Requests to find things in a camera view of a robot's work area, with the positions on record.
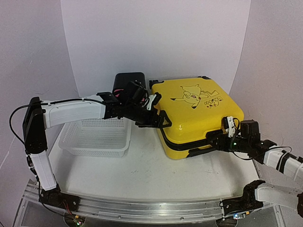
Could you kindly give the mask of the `black pink drawer organizer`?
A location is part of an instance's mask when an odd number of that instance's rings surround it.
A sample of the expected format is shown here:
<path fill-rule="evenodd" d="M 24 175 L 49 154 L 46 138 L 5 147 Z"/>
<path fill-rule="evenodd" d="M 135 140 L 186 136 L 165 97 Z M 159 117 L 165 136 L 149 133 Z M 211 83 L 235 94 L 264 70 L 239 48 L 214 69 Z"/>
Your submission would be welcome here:
<path fill-rule="evenodd" d="M 118 73 L 112 92 L 122 105 L 143 105 L 148 94 L 145 75 L 142 72 Z"/>

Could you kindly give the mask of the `yellow Pikachu hard-shell suitcase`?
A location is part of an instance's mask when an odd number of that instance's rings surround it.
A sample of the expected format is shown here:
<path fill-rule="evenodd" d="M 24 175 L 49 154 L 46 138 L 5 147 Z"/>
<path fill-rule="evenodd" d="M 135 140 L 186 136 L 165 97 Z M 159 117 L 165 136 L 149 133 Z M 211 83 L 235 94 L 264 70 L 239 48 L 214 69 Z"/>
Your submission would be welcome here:
<path fill-rule="evenodd" d="M 152 94 L 162 95 L 155 107 L 158 111 L 164 110 L 171 120 L 170 127 L 157 130 L 164 151 L 171 159 L 187 158 L 190 149 L 211 147 L 206 133 L 223 130 L 223 117 L 244 119 L 241 108 L 206 76 L 151 80 L 149 87 Z"/>

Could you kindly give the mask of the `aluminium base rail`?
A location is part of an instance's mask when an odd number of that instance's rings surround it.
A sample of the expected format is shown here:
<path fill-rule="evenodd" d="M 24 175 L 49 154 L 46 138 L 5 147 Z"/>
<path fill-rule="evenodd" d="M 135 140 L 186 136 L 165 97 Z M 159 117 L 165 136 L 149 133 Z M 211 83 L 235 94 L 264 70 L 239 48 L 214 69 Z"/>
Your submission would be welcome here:
<path fill-rule="evenodd" d="M 219 200 L 201 201 L 127 201 L 79 196 L 69 205 L 72 213 L 109 221 L 145 224 L 198 223 L 220 218 L 227 219 Z M 67 213 L 65 208 L 39 202 L 38 184 L 26 185 L 14 226 L 42 214 Z"/>

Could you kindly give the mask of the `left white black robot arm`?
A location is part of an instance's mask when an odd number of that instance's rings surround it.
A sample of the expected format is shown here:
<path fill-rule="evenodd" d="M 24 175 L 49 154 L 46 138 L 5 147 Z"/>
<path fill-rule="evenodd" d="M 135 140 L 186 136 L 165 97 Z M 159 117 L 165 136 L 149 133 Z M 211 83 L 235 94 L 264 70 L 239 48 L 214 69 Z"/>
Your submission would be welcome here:
<path fill-rule="evenodd" d="M 161 95 L 133 95 L 121 101 L 110 92 L 59 101 L 42 101 L 33 97 L 26 105 L 23 120 L 25 152 L 40 192 L 39 202 L 55 208 L 77 211 L 80 198 L 63 193 L 55 178 L 47 154 L 46 130 L 57 125 L 86 119 L 126 118 L 141 128 L 162 129 L 172 125 L 166 112 L 156 110 Z"/>

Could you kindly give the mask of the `white perforated plastic basket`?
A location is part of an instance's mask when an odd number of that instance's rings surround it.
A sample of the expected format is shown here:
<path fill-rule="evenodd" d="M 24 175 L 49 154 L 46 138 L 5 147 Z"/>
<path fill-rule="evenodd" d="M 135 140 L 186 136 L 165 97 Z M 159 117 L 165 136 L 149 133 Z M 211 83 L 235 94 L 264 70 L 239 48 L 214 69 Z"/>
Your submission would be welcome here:
<path fill-rule="evenodd" d="M 122 157 L 129 148 L 132 124 L 122 118 L 66 123 L 59 147 L 76 156 Z"/>

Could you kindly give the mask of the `small green circuit board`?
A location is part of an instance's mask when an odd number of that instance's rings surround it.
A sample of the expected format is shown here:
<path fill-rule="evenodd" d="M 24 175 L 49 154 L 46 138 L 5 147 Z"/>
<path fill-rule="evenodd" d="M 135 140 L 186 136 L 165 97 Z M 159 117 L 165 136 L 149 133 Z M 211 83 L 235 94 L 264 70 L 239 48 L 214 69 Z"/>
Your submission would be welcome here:
<path fill-rule="evenodd" d="M 84 220 L 81 218 L 72 218 L 72 219 L 67 219 L 66 224 L 69 227 L 81 227 L 84 224 Z"/>

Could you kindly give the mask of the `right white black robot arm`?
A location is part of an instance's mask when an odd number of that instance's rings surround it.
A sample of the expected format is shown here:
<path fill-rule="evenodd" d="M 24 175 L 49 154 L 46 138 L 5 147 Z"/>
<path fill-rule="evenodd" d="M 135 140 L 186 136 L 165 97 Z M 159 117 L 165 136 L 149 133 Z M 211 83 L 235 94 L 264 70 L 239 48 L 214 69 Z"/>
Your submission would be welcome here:
<path fill-rule="evenodd" d="M 291 208 L 303 215 L 303 158 L 292 154 L 290 146 L 279 146 L 262 140 L 258 133 L 238 132 L 231 137 L 221 130 L 206 134 L 206 147 L 189 151 L 187 158 L 226 153 L 243 162 L 255 162 L 278 172 L 292 181 L 290 186 L 277 185 L 263 179 L 247 183 L 239 196 L 220 201 L 223 217 L 239 219 L 264 207 L 265 203 Z"/>

